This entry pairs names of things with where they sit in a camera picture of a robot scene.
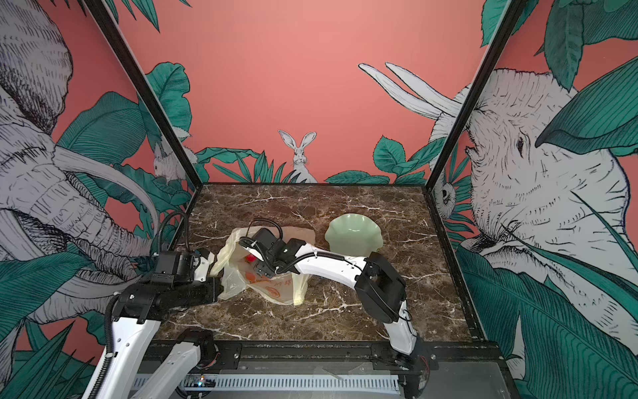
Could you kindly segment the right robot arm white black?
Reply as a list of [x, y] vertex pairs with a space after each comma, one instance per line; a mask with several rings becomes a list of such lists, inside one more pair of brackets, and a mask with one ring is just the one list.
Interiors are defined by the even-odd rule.
[[385, 327], [391, 355], [401, 367], [412, 362], [433, 369], [435, 355], [413, 326], [405, 279], [377, 252], [353, 257], [332, 253], [301, 239], [283, 238], [282, 227], [270, 219], [277, 232], [262, 228], [239, 238], [239, 245], [258, 260], [262, 276], [312, 275], [343, 284], [357, 293], [363, 310]]

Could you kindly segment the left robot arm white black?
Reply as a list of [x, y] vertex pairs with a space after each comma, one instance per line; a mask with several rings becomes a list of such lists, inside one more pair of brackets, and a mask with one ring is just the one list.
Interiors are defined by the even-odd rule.
[[[211, 276], [215, 255], [207, 249], [183, 252], [159, 248], [153, 273], [115, 293], [106, 307], [106, 347], [85, 398], [128, 398], [151, 341], [171, 309], [213, 304], [222, 291]], [[194, 369], [214, 366], [220, 350], [214, 334], [188, 329], [136, 393], [136, 398], [168, 398]]]

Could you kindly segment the translucent plastic fruit bag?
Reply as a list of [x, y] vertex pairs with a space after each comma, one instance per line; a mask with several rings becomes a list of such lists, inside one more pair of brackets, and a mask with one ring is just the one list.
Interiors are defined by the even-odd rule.
[[277, 305], [298, 306], [304, 302], [309, 277], [286, 273], [269, 278], [257, 270], [257, 259], [239, 245], [245, 234], [255, 235], [259, 226], [234, 229], [222, 249], [215, 256], [209, 275], [221, 280], [223, 292], [219, 299], [228, 300], [246, 290], [252, 290], [263, 299]]

